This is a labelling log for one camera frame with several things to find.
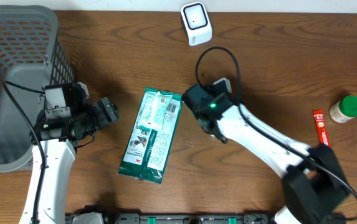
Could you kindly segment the light green wipes pack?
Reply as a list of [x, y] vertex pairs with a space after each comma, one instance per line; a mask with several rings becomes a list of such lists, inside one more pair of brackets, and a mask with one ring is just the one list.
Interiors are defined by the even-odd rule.
[[160, 91], [146, 92], [145, 105], [138, 122], [139, 127], [161, 131], [167, 107], [172, 99], [172, 95], [164, 95]]

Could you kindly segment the green 3M product pouch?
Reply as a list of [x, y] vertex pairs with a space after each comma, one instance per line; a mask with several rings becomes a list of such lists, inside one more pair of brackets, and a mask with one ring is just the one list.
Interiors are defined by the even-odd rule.
[[[161, 128], [145, 126], [144, 115], [149, 116], [155, 96], [164, 112]], [[118, 173], [136, 179], [161, 184], [181, 114], [181, 95], [169, 91], [145, 88], [129, 141]]]

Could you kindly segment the red Nescafe stick box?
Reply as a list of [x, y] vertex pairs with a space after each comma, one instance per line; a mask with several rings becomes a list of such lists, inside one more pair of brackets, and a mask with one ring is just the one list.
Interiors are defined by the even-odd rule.
[[312, 113], [315, 120], [315, 125], [320, 143], [330, 147], [331, 144], [327, 133], [323, 111], [313, 110]]

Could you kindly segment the green lid white jar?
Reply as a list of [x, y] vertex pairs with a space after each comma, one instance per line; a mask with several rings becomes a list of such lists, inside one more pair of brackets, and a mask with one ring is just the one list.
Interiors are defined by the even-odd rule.
[[330, 116], [337, 123], [345, 123], [357, 117], [357, 96], [348, 95], [330, 108]]

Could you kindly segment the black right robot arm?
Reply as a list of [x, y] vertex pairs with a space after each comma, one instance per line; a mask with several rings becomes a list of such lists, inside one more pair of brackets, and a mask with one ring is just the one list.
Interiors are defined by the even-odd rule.
[[334, 223], [344, 216], [333, 212], [350, 191], [332, 148], [310, 147], [291, 139], [256, 118], [223, 87], [208, 90], [194, 85], [182, 101], [199, 126], [226, 143], [233, 140], [264, 161], [282, 180], [285, 206], [275, 223]]

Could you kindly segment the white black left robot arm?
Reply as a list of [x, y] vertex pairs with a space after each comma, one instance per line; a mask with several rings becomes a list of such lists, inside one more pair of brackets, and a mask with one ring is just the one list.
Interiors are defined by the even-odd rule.
[[48, 85], [44, 93], [45, 108], [31, 126], [33, 165], [21, 223], [64, 223], [78, 142], [119, 119], [107, 97], [89, 104], [81, 82]]

